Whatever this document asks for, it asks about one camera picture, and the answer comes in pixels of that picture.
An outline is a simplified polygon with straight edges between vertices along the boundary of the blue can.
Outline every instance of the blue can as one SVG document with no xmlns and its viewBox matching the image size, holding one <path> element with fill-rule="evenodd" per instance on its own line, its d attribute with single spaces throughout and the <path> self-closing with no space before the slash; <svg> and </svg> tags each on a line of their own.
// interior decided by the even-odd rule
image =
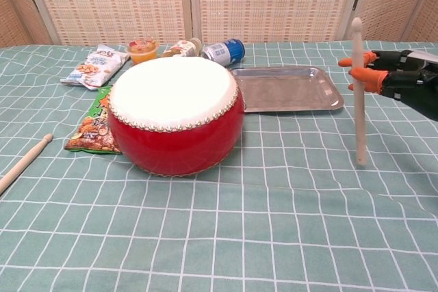
<svg viewBox="0 0 438 292">
<path fill-rule="evenodd" d="M 238 39 L 228 39 L 203 49 L 201 56 L 222 66 L 240 62 L 245 56 L 245 47 Z"/>
</svg>

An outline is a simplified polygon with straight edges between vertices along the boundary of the green snack bag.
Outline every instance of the green snack bag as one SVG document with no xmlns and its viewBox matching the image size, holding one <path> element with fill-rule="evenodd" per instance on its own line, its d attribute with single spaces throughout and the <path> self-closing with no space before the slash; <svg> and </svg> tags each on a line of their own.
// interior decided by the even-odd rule
<svg viewBox="0 0 438 292">
<path fill-rule="evenodd" d="M 77 132 L 69 139 L 64 149 L 83 150 L 90 153 L 120 154 L 107 121 L 108 94 L 111 86 L 99 88 L 88 115 L 83 119 Z"/>
</svg>

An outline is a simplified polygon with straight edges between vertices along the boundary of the white snack bag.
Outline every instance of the white snack bag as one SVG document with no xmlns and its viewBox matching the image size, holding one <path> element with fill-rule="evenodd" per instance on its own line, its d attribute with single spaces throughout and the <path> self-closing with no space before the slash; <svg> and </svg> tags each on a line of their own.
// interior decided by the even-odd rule
<svg viewBox="0 0 438 292">
<path fill-rule="evenodd" d="M 84 63 L 78 65 L 67 78 L 61 79 L 66 85 L 84 85 L 89 90 L 103 86 L 128 60 L 129 54 L 100 44 L 89 54 Z"/>
</svg>

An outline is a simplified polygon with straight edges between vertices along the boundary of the green checkered tablecloth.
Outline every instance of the green checkered tablecloth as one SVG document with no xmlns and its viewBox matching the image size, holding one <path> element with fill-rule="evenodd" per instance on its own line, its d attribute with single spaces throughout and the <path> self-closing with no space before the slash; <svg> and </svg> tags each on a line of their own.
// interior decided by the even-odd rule
<svg viewBox="0 0 438 292">
<path fill-rule="evenodd" d="M 366 95 L 368 164 L 356 168 L 337 65 L 350 42 L 247 44 L 237 66 L 318 66 L 346 105 L 246 114 L 229 157 L 187 178 L 63 149 L 96 92 L 60 78 L 92 49 L 0 49 L 0 175 L 54 134 L 0 196 L 0 291 L 438 291 L 438 123 Z M 438 55 L 432 43 L 365 49 Z"/>
</svg>

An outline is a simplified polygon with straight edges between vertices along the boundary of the white drumhead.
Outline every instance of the white drumhead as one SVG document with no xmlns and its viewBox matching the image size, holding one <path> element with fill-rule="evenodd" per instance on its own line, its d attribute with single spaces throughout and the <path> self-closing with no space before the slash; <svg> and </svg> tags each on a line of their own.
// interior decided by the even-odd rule
<svg viewBox="0 0 438 292">
<path fill-rule="evenodd" d="M 163 57 L 123 73 L 109 101 L 116 117 L 130 125 L 176 129 L 213 120 L 236 95 L 235 79 L 220 64 L 201 57 Z"/>
</svg>

